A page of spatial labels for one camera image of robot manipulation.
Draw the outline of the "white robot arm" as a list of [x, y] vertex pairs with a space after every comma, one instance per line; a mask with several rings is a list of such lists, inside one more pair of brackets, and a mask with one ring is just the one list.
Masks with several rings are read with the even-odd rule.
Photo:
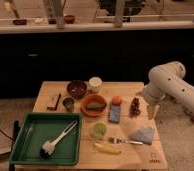
[[178, 61], [151, 68], [149, 83], [142, 89], [144, 100], [149, 105], [157, 105], [168, 94], [194, 114], [194, 86], [183, 80], [185, 74], [185, 66]]

